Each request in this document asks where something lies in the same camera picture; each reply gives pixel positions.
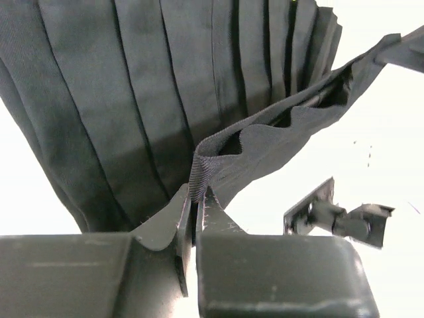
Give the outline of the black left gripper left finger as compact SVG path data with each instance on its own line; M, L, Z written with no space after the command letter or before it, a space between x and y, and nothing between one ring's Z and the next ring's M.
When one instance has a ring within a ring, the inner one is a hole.
M188 295L191 202L183 185L129 233L1 238L2 317L171 317Z

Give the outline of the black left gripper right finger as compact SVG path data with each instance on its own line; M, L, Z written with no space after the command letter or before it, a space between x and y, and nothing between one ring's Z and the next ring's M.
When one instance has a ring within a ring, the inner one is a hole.
M337 237L250 235L208 189L196 232L201 317L378 317L361 259Z

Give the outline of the black pleated skirt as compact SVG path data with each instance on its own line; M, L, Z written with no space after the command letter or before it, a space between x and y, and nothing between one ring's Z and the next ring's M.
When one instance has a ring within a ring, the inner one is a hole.
M423 29L332 68L314 1L2 1L1 98L82 232L130 231L181 186L222 206L337 122Z

